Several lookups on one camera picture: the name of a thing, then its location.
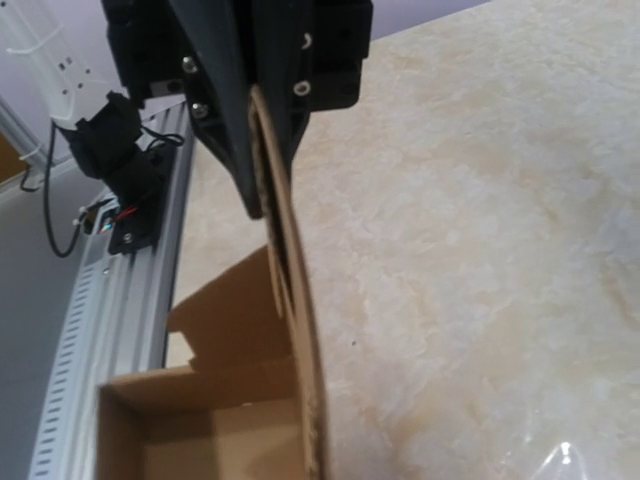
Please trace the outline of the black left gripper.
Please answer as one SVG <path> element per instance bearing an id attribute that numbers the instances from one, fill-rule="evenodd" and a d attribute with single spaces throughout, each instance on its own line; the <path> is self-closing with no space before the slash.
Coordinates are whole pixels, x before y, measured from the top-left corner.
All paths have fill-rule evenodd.
<path id="1" fill-rule="evenodd" d="M 231 176 L 251 219 L 262 209 L 249 126 L 249 86 L 266 100 L 290 167 L 310 110 L 359 99 L 370 1 L 104 1 L 119 80 L 142 108 L 186 90 L 197 139 Z"/>

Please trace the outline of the brown cardboard box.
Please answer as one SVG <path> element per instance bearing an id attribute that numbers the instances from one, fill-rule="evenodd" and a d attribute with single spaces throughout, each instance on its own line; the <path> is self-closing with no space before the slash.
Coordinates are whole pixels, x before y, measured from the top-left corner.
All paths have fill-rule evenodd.
<path id="1" fill-rule="evenodd" d="M 328 479 L 326 387 L 290 180 L 264 94 L 249 122 L 268 241 L 175 307 L 183 367 L 99 391 L 99 479 Z"/>

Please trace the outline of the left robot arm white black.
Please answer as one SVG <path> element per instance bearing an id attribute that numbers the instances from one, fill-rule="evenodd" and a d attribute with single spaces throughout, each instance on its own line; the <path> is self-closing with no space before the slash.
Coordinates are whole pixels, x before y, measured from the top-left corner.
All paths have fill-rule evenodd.
<path id="1" fill-rule="evenodd" d="M 83 173 L 126 203 L 152 191 L 140 113 L 181 94 L 192 128 L 262 217 L 249 122 L 258 87 L 291 163 L 309 117 L 359 99 L 373 23 L 369 1 L 106 1 L 107 39 L 123 86 L 99 80 L 45 1 L 5 1 L 1 32 L 43 95 Z"/>

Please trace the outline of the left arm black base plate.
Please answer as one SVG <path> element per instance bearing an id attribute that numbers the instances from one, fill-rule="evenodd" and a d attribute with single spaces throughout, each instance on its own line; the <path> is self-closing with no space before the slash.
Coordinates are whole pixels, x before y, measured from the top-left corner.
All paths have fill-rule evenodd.
<path id="1" fill-rule="evenodd" d="M 130 163 L 107 177 L 120 206 L 110 254 L 128 255 L 157 244 L 176 157 L 177 148 L 170 144 L 137 151 Z"/>

